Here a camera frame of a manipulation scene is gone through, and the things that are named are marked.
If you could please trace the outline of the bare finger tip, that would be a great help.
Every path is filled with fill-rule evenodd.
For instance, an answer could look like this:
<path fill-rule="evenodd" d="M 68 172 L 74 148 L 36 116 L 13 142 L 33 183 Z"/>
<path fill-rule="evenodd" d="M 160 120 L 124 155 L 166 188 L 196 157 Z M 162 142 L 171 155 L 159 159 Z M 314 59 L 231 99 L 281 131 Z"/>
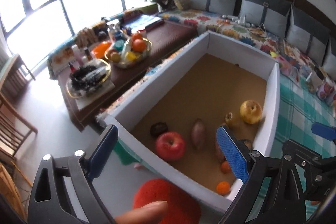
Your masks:
<path fill-rule="evenodd" d="M 118 224 L 156 224 L 164 219 L 168 208 L 166 201 L 155 201 L 119 215 L 115 221 Z"/>

